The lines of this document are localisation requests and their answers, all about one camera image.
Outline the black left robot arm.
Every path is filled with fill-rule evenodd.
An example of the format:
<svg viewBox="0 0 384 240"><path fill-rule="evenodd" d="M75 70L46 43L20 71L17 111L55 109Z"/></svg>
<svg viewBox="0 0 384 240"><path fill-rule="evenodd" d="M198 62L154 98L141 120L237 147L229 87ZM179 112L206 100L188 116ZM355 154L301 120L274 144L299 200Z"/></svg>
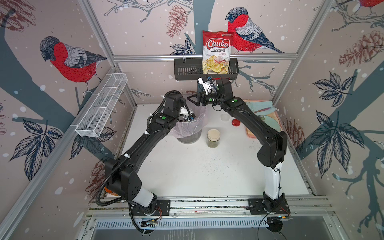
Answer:
<svg viewBox="0 0 384 240"><path fill-rule="evenodd" d="M153 148L174 128L180 119L181 108L187 110L186 99L178 91L165 94L160 106L146 121L146 130L134 145L116 160L105 162L105 180L95 197L99 207L127 201L141 206L151 214L156 209L157 196L142 186L139 169Z"/></svg>

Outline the clear plastic jar lid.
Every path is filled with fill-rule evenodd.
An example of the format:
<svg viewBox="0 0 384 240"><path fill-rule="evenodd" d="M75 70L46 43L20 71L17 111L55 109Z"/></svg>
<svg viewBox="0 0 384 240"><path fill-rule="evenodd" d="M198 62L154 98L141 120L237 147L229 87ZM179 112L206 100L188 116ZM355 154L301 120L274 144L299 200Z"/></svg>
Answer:
<svg viewBox="0 0 384 240"><path fill-rule="evenodd" d="M231 119L229 114L221 114L221 120L223 122L228 122Z"/></svg>

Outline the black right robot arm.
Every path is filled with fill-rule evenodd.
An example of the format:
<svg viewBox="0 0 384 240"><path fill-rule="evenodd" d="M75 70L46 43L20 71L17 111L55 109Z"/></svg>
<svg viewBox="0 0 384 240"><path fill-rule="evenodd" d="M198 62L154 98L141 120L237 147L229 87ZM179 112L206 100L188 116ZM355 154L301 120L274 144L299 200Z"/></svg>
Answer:
<svg viewBox="0 0 384 240"><path fill-rule="evenodd" d="M265 171L263 205L267 212L277 212L285 204L285 194L281 187L281 168L287 153L288 135L267 125L251 111L244 100L235 97L229 80L199 78L198 83L204 90L188 97L190 102L203 107L220 106L223 111L239 120L261 143L257 158Z"/></svg>

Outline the jar with beige lid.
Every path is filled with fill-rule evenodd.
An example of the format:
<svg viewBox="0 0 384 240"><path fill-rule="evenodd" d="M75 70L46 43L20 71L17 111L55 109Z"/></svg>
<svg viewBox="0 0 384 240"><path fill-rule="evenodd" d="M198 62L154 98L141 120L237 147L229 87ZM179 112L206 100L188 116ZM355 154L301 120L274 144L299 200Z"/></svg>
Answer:
<svg viewBox="0 0 384 240"><path fill-rule="evenodd" d="M210 129L207 132L207 145L210 148L216 148L219 145L221 139L221 133L217 129Z"/></svg>

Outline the red jar lid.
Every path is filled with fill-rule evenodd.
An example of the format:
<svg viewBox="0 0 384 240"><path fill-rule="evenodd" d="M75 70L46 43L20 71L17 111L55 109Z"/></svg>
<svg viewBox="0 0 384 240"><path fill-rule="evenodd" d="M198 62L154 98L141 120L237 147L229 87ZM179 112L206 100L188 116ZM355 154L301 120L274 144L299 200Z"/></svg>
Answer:
<svg viewBox="0 0 384 240"><path fill-rule="evenodd" d="M241 125L241 122L239 120L237 120L237 119L233 119L232 120L232 125L234 127L239 127Z"/></svg>

